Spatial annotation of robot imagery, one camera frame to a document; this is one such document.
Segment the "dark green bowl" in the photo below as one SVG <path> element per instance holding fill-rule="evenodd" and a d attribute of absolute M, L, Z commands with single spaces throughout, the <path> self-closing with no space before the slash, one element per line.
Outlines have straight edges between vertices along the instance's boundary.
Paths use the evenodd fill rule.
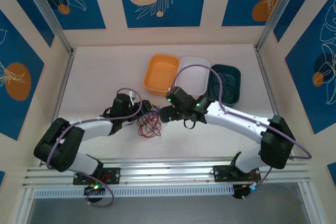
<path fill-rule="evenodd" d="M 241 73 L 239 69 L 221 64 L 213 65 L 211 68 L 219 74 L 223 83 L 222 104 L 232 107 L 239 101 L 240 97 Z M 218 79 L 212 72 L 210 72 L 206 96 L 219 101 L 218 93 Z"/>

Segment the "vent grille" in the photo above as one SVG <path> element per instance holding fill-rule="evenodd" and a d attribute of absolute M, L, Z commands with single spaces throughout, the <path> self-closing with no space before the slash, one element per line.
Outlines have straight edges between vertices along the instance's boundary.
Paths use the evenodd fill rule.
<path fill-rule="evenodd" d="M 151 187 L 112 187 L 117 197 L 165 197 L 165 196 L 202 196 L 202 195 L 233 195 L 232 185 L 210 186 L 151 186 Z M 82 198 L 83 188 L 41 188 L 35 191 L 35 199 L 51 198 Z M 111 197 L 106 193 L 90 196 L 92 198 Z"/>

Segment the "cream wall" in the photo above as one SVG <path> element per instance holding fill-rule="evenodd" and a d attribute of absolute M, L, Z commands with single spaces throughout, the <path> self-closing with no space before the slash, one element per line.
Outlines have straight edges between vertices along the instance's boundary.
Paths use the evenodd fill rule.
<path fill-rule="evenodd" d="M 275 37 L 271 35 L 261 53 L 266 63 L 280 114 L 287 120 L 296 139 L 311 152 L 313 158 L 308 161 L 311 176 L 330 223 L 335 223 L 336 187 L 327 170 L 327 164 L 336 162 L 336 125 L 316 135 L 313 134 L 285 63 L 285 57 L 326 1 L 306 0 L 280 43 L 277 43 Z"/>
<path fill-rule="evenodd" d="M 121 0 L 98 0 L 104 30 L 67 30 L 74 47 L 169 44 L 253 44 L 263 26 L 221 27 L 228 0 L 204 0 L 200 27 L 128 29 Z"/>
<path fill-rule="evenodd" d="M 45 64 L 18 141 L 0 134 L 0 170 L 6 172 L 0 191 L 0 223 L 7 223 L 27 168 L 36 165 L 33 150 L 50 123 L 68 56 L 56 39 L 48 47 L 15 0 L 0 0 L 0 9 Z"/>

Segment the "plastic container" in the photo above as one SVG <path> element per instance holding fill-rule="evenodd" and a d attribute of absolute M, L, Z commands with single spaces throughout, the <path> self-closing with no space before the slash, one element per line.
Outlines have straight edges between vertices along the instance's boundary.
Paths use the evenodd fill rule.
<path fill-rule="evenodd" d="M 151 94 L 166 95 L 179 69 L 175 56 L 158 54 L 149 62 L 143 84 Z"/>
<path fill-rule="evenodd" d="M 239 101 L 240 97 L 241 73 L 239 69 L 221 64 L 213 65 L 211 68 L 219 74 L 223 83 L 222 103 L 232 107 Z M 218 101 L 218 93 L 219 82 L 217 77 L 211 72 L 206 96 Z"/>
<path fill-rule="evenodd" d="M 182 68 L 193 65 L 201 64 L 210 67 L 210 63 L 202 58 L 185 57 L 180 62 L 180 71 Z M 190 67 L 185 69 L 178 76 L 175 86 L 181 87 L 187 94 L 193 96 L 203 95 L 206 92 L 210 70 L 202 67 Z"/>

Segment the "orange bowl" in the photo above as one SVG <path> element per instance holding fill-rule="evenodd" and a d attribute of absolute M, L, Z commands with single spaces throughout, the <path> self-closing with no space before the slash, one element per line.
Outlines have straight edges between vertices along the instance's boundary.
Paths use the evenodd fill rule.
<path fill-rule="evenodd" d="M 158 54 L 149 62 L 143 84 L 151 94 L 166 95 L 179 69 L 175 56 Z"/>

